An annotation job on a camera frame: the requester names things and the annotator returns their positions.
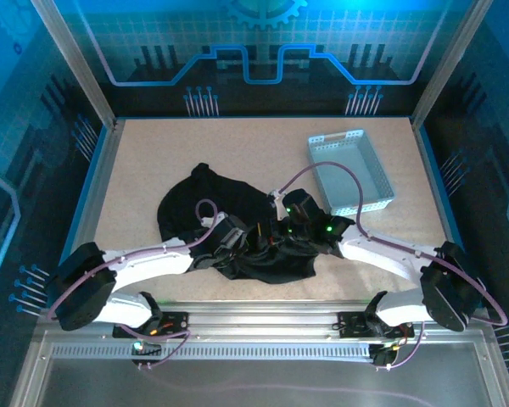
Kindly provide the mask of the grey sheet metal panel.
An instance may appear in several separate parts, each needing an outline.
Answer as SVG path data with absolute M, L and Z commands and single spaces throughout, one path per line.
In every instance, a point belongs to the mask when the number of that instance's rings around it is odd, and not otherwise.
M 58 360 L 37 407 L 493 407 L 475 360 L 428 351 L 395 371 L 315 361 Z

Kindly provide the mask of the black t-shirt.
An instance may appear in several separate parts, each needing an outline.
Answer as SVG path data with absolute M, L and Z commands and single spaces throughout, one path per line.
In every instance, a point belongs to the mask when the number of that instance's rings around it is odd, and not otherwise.
M 316 275 L 318 252 L 309 245 L 279 237 L 265 248 L 258 245 L 257 222 L 265 234 L 269 219 L 275 214 L 268 196 L 244 181 L 218 175 L 205 163 L 194 167 L 189 177 L 178 182 L 162 198 L 157 210 L 160 238 L 167 241 L 180 237 L 190 243 L 201 236 L 199 217 L 213 215 L 208 203 L 195 209 L 205 198 L 215 203 L 219 211 L 236 216 L 249 228 L 249 249 L 228 267 L 218 270 L 225 278 L 284 284 Z

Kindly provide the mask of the grey perforated plastic basket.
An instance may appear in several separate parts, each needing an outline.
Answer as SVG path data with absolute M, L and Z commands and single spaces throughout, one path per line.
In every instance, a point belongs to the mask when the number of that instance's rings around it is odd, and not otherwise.
M 314 174 L 328 212 L 354 216 L 358 203 L 369 212 L 394 200 L 393 186 L 364 130 L 313 136 L 307 147 L 310 162 L 319 164 Z

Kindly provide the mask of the aluminium front rail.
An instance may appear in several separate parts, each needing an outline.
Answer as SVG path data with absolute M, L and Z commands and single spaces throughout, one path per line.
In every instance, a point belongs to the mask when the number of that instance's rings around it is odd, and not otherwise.
M 405 343 L 413 338 L 340 338 L 332 324 L 338 312 L 364 312 L 367 304 L 358 301 L 203 301 L 159 304 L 164 312 L 187 312 L 188 328 L 196 341 L 262 342 L 342 340 L 360 343 Z M 414 331 L 421 322 L 408 323 Z M 42 315 L 33 334 L 57 337 L 98 334 L 112 337 L 114 325 L 92 323 L 73 332 L 64 331 L 57 321 Z

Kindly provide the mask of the aluminium table side rail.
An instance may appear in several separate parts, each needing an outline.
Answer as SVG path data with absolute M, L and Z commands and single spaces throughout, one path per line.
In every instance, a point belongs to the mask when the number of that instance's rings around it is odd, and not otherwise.
M 94 239 L 98 219 L 103 207 L 105 194 L 103 190 L 109 183 L 113 161 L 115 160 L 112 158 L 112 155 L 116 153 L 116 143 L 120 140 L 116 136 L 115 130 L 108 130 L 105 127 L 99 134 L 62 253 L 58 264 L 51 272 L 51 276 L 56 275 L 60 266 L 82 244 L 92 242 Z

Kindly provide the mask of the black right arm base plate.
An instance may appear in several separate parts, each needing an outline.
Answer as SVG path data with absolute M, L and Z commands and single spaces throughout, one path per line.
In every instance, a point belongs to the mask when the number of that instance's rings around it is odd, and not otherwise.
M 364 312 L 338 312 L 332 324 L 340 338 L 401 339 L 414 338 L 412 326 L 389 326 L 376 316 Z

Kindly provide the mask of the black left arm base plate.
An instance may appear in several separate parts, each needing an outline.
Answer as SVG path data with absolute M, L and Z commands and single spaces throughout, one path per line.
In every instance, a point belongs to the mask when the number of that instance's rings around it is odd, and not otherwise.
M 164 312 L 152 316 L 140 327 L 114 325 L 113 338 L 140 338 L 148 341 L 155 338 L 184 337 L 188 328 L 187 312 Z

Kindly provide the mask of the aluminium frame post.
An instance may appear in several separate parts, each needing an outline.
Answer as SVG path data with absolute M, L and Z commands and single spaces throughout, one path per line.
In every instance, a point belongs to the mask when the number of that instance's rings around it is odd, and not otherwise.
M 30 1 L 98 118 L 107 130 L 113 130 L 115 114 L 54 0 Z
M 420 130 L 493 2 L 494 0 L 471 0 L 469 8 L 415 107 L 411 117 L 412 130 Z

